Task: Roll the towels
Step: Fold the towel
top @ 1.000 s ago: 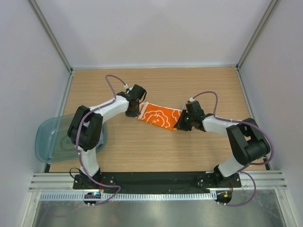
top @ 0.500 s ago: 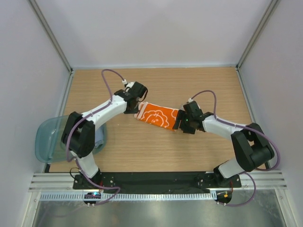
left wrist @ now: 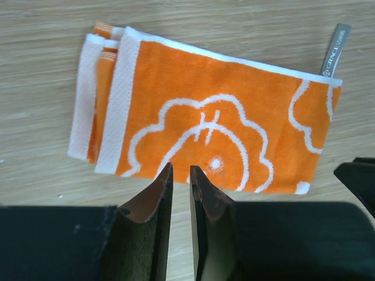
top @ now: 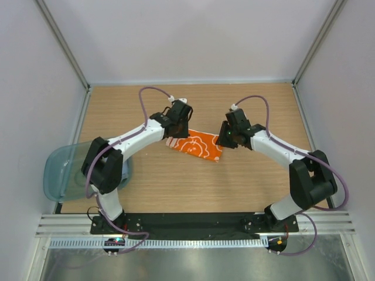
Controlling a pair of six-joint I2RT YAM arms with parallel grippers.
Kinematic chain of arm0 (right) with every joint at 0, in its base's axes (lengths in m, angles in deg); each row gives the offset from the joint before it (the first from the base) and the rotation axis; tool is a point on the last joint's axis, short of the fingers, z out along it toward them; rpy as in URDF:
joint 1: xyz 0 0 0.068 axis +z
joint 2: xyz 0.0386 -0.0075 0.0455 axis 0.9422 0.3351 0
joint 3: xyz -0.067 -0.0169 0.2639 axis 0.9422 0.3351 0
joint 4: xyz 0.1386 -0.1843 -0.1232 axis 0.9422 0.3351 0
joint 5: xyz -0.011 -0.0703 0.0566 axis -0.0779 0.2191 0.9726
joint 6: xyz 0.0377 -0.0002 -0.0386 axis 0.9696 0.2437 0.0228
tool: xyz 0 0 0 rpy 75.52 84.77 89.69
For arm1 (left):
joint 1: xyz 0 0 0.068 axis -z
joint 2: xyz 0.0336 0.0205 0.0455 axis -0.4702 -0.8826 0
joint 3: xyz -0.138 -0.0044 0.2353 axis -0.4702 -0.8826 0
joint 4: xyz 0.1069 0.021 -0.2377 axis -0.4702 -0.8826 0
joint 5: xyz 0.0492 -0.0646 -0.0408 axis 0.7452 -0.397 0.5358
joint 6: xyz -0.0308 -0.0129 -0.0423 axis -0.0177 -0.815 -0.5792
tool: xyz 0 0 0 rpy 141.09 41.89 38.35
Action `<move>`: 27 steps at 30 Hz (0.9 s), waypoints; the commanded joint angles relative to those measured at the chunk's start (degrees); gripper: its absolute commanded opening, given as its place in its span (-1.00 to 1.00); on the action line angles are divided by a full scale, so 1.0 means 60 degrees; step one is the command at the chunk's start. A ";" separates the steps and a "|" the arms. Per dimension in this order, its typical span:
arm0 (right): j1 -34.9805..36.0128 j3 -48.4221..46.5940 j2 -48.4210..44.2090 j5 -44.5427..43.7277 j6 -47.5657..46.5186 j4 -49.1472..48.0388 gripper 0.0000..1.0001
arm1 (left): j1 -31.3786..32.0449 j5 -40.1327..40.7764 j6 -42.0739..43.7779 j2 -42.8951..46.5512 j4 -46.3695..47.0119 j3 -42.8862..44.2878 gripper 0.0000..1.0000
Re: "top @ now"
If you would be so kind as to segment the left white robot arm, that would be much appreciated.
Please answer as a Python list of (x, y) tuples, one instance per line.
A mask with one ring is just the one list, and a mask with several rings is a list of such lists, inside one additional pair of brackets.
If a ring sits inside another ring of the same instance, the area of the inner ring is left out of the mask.
[(169, 108), (167, 113), (157, 112), (146, 116), (144, 122), (120, 136), (95, 138), (81, 167), (85, 177), (86, 197), (95, 197), (104, 228), (118, 234), (125, 224), (125, 211), (118, 197), (122, 182), (122, 168), (126, 160), (147, 146), (167, 137), (187, 138), (191, 109), (178, 111)]

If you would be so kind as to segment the translucent blue plastic bin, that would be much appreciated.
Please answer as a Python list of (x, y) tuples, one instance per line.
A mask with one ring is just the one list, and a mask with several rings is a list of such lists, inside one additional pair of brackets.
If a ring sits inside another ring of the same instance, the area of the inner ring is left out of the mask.
[(109, 141), (101, 137), (58, 148), (46, 161), (45, 195), (60, 203), (89, 196), (107, 197), (119, 190), (125, 161), (121, 152), (110, 148)]

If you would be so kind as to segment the blue bear towel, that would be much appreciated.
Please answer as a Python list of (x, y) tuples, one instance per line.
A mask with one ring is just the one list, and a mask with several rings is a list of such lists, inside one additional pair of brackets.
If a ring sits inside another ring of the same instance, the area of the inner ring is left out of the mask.
[(118, 186), (118, 189), (123, 189), (131, 180), (132, 177), (132, 170), (133, 170), (133, 164), (132, 164), (132, 158), (128, 158), (122, 165), (122, 176), (121, 181)]

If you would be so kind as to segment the orange and white towel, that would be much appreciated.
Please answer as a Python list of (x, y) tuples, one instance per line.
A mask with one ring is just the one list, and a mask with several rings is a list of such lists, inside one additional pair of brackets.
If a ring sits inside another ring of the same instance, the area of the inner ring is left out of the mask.
[(223, 147), (216, 145), (218, 135), (189, 129), (187, 138), (169, 137), (166, 146), (187, 155), (192, 155), (212, 162), (218, 162)]

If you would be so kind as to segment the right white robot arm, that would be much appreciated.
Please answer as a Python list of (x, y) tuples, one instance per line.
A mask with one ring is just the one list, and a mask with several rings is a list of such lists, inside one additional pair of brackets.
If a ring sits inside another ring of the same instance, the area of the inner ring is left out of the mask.
[(240, 128), (223, 121), (216, 144), (230, 149), (245, 147), (266, 155), (287, 169), (289, 194), (264, 209), (264, 225), (269, 231), (279, 231), (288, 219), (316, 206), (338, 190), (322, 151), (297, 151), (260, 124), (246, 123)]

